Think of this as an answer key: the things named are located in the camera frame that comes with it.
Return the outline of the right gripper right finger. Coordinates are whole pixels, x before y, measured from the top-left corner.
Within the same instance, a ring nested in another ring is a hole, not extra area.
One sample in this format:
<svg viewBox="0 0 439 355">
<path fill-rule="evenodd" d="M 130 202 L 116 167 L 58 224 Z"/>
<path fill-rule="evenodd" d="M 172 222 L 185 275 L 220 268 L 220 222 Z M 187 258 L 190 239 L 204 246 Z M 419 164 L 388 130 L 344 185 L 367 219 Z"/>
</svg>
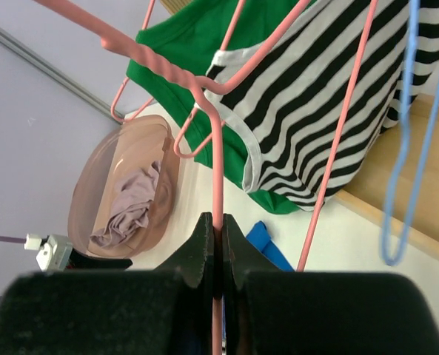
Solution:
<svg viewBox="0 0 439 355">
<path fill-rule="evenodd" d="M 240 339 L 241 289 L 250 271 L 278 271 L 245 238 L 235 218 L 225 214 L 222 228 L 223 330 L 225 351 L 235 354 Z"/>
</svg>

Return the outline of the mauve tank top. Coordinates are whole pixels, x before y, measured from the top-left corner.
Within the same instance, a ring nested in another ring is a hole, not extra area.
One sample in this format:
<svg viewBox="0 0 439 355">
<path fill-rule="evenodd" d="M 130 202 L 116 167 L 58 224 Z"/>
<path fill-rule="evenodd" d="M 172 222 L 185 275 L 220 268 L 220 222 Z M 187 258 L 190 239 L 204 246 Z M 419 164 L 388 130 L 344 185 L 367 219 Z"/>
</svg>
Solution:
<svg viewBox="0 0 439 355">
<path fill-rule="evenodd" d="M 146 172 L 138 169 L 116 183 L 117 196 L 112 202 L 106 226 L 90 235 L 94 244 L 112 249 L 127 242 L 138 229 L 148 227 L 148 212 L 155 197 L 160 171 L 161 161 L 155 160 Z"/>
</svg>

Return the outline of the blue wire hanger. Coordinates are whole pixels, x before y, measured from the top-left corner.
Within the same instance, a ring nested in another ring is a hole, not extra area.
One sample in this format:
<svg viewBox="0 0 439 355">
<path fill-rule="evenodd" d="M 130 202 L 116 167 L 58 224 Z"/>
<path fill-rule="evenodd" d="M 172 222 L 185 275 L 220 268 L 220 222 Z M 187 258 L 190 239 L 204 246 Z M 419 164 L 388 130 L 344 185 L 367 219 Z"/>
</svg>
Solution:
<svg viewBox="0 0 439 355">
<path fill-rule="evenodd" d="M 420 193 L 420 186 L 423 180 L 423 172 L 429 154 L 429 149 L 432 142 L 433 132 L 435 130 L 438 111 L 439 111 L 439 79 L 436 86 L 435 96 L 432 103 L 432 108 L 429 115 L 429 120 L 426 132 L 423 138 L 420 157 L 415 172 L 415 179 L 412 185 L 411 194 L 407 210 L 403 219 L 403 227 L 399 242 L 395 252 L 391 251 L 391 219 L 393 217 L 393 210 L 395 205 L 395 198 L 397 192 L 397 184 L 400 173 L 402 172 L 406 159 L 409 155 L 411 128 L 409 123 L 409 110 L 411 98 L 411 85 L 413 78 L 413 69 L 416 63 L 416 53 L 418 46 L 418 12 L 420 10 L 419 1 L 410 1 L 409 3 L 409 36 L 406 45 L 406 54 L 404 57 L 403 66 L 403 85 L 400 99 L 399 124 L 401 126 L 401 144 L 395 165 L 386 189 L 385 200 L 383 204 L 383 222 L 380 235 L 380 250 L 381 259 L 387 266 L 396 266 L 403 259 L 406 246 L 409 240 L 409 231 L 412 226 L 412 221 L 415 215 L 418 196 Z"/>
</svg>

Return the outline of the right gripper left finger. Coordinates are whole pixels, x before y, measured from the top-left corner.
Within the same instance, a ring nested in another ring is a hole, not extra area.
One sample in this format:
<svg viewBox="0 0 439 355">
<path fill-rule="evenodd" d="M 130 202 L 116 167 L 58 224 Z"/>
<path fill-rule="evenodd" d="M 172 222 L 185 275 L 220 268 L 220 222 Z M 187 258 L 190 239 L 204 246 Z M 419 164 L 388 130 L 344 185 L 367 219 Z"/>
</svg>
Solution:
<svg viewBox="0 0 439 355">
<path fill-rule="evenodd" d="M 167 287 L 160 298 L 167 354 L 212 353 L 214 253 L 212 214 L 203 212 L 189 239 L 156 269 Z"/>
</svg>

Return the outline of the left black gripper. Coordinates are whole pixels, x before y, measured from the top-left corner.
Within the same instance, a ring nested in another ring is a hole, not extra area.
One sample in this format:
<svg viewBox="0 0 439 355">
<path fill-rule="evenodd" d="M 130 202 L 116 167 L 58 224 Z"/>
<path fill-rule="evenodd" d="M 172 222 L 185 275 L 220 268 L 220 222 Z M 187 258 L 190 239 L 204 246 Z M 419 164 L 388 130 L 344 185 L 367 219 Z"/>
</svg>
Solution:
<svg viewBox="0 0 439 355">
<path fill-rule="evenodd" d="M 87 256 L 75 249 L 70 254 L 70 268 L 75 270 L 126 270 L 133 265 L 131 259 L 106 259 Z"/>
</svg>

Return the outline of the blue tank top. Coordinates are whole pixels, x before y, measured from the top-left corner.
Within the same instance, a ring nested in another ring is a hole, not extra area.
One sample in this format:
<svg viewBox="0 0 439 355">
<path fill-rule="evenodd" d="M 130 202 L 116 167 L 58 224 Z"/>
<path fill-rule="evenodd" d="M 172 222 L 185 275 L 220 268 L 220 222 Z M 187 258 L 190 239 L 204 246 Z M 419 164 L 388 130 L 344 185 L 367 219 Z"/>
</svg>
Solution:
<svg viewBox="0 0 439 355">
<path fill-rule="evenodd" d="M 282 271 L 294 271 L 280 249 L 272 241 L 272 237 L 264 222 L 257 222 L 246 236 L 246 239 L 265 256 L 274 266 Z"/>
</svg>

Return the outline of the striped black white tank top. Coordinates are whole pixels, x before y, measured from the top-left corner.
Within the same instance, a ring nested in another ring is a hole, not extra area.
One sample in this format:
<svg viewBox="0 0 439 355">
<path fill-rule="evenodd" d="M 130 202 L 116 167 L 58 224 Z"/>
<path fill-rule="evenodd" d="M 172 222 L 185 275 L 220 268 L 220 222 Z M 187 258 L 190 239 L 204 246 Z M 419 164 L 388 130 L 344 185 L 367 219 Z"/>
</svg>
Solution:
<svg viewBox="0 0 439 355">
<path fill-rule="evenodd" d="M 409 2 L 379 1 L 332 148 L 368 12 L 367 1 L 314 1 L 234 90 L 207 93 L 226 124 L 226 178 L 268 212 L 310 211 L 322 186 L 330 199 L 398 122 Z"/>
</svg>

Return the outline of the green tank top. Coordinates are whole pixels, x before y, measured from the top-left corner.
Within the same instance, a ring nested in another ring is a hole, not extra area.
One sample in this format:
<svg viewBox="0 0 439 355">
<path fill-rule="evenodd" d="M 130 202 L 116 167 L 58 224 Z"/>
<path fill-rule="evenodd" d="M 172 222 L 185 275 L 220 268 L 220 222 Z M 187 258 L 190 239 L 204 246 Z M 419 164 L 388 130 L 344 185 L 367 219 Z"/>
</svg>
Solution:
<svg viewBox="0 0 439 355">
<path fill-rule="evenodd" d="M 237 50 L 259 44 L 275 30 L 298 1 L 246 1 L 227 49 Z M 192 1 L 166 21 L 136 36 L 139 44 L 150 47 L 172 64 L 194 75 L 206 75 L 219 50 L 238 1 Z M 127 77 L 143 87 L 182 127 L 195 100 L 190 91 L 170 83 L 151 70 L 130 61 Z M 211 133 L 210 120 L 200 111 L 186 132 L 194 150 Z M 224 175 L 241 187 L 247 149 L 228 126 L 223 128 Z M 212 144 L 208 143 L 194 158 L 212 168 Z M 263 190 L 249 194 L 260 207 L 272 214 L 289 214 L 299 208 L 285 197 Z"/>
</svg>

